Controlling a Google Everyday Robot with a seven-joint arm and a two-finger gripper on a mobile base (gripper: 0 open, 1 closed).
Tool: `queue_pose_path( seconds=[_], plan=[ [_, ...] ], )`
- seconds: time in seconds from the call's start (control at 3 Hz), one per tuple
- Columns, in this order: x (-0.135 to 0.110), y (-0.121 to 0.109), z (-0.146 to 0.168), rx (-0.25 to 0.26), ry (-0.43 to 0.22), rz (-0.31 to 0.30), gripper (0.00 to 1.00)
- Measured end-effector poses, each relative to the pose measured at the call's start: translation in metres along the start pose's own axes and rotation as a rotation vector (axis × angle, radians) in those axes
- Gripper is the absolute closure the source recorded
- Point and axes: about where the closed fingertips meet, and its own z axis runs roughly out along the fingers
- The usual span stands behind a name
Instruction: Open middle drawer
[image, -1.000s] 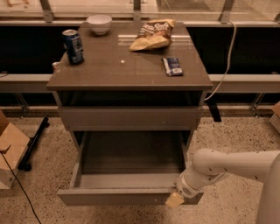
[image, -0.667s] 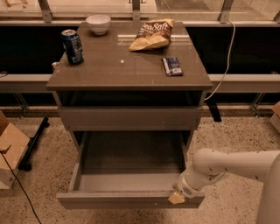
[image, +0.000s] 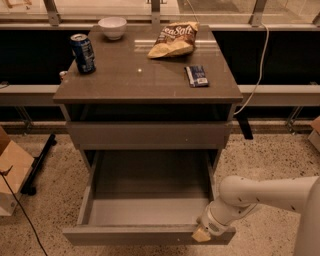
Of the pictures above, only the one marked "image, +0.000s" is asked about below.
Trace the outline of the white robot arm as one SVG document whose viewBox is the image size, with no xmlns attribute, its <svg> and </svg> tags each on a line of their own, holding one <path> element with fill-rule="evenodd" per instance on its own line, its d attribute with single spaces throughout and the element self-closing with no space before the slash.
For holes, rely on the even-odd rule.
<svg viewBox="0 0 320 256">
<path fill-rule="evenodd" d="M 320 177 L 255 181 L 228 176 L 218 196 L 204 209 L 192 234 L 197 242 L 221 236 L 235 220 L 255 212 L 259 205 L 300 214 L 293 256 L 320 255 Z"/>
</svg>

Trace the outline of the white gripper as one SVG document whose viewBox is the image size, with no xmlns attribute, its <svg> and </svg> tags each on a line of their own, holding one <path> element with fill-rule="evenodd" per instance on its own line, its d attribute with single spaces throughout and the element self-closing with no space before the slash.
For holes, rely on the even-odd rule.
<svg viewBox="0 0 320 256">
<path fill-rule="evenodd" d="M 192 234 L 192 238 L 201 243 L 211 240 L 212 236 L 220 236 L 228 229 L 228 225 L 219 223 L 214 217 L 210 206 L 207 206 L 197 220 L 198 227 Z"/>
</svg>

